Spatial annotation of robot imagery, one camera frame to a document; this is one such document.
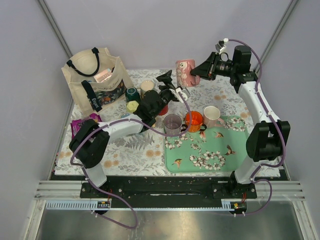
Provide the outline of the small pale pink mug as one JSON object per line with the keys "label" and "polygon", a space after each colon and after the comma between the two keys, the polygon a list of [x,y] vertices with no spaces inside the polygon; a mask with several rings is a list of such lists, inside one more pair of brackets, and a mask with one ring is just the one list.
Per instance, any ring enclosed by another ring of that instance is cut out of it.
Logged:
{"label": "small pale pink mug", "polygon": [[207,128],[223,127],[225,121],[221,118],[220,110],[215,106],[207,106],[203,110],[203,123]]}

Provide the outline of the tall pink floral mug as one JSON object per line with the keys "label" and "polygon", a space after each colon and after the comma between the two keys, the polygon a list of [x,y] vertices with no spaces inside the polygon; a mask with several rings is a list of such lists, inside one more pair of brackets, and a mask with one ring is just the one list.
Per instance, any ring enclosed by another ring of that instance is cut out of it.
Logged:
{"label": "tall pink floral mug", "polygon": [[182,87],[195,87],[200,83],[200,77],[191,75],[191,70],[196,67],[194,59],[178,60],[175,63],[177,84]]}

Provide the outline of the lilac mug black handle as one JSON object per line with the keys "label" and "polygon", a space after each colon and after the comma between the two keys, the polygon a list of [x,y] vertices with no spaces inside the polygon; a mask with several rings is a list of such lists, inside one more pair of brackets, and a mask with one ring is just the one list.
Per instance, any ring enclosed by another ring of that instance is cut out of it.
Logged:
{"label": "lilac mug black handle", "polygon": [[169,114],[164,118],[164,132],[167,135],[178,135],[185,131],[188,126],[183,123],[180,116],[176,114]]}

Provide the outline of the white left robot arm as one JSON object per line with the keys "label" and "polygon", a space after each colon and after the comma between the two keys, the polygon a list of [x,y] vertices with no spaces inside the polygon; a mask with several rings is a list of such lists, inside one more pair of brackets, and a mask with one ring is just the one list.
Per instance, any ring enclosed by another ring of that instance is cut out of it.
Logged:
{"label": "white left robot arm", "polygon": [[79,131],[72,138],[69,149],[73,155],[70,164],[80,166],[88,181],[92,183],[91,192],[98,198],[107,195],[109,186],[107,176],[101,165],[107,145],[116,139],[135,135],[153,129],[156,117],[169,102],[186,103],[190,97],[189,91],[182,86],[172,84],[172,71],[168,71],[156,80],[164,85],[158,88],[160,92],[148,90],[138,104],[137,109],[129,116],[97,123],[93,119],[85,120]]}

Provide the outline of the lime green mug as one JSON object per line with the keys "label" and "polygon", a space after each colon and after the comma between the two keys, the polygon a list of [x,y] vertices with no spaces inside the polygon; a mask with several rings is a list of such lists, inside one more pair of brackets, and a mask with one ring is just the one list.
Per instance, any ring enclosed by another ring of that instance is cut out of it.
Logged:
{"label": "lime green mug", "polygon": [[133,114],[137,110],[138,106],[139,106],[139,103],[136,100],[129,101],[126,104],[126,111],[128,113]]}

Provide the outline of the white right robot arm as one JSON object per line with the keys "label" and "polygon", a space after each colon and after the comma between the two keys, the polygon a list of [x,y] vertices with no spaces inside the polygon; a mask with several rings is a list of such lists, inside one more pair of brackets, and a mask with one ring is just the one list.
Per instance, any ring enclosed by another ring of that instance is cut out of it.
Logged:
{"label": "white right robot arm", "polygon": [[283,164],[291,126],[272,111],[259,76],[251,70],[254,51],[242,43],[234,48],[232,59],[223,60],[225,43],[220,41],[215,47],[216,51],[190,74],[209,81],[215,80],[216,76],[228,77],[252,114],[254,128],[246,140],[246,158],[221,187],[222,193],[240,198],[254,188],[255,177],[262,167],[278,168]]}

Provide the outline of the blue glazed mug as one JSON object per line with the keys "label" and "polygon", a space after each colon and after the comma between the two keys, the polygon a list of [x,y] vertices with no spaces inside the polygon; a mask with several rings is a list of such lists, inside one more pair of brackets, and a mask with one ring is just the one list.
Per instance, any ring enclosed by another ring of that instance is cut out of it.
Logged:
{"label": "blue glazed mug", "polygon": [[131,116],[131,113],[126,112],[120,116],[120,119],[128,119]]}

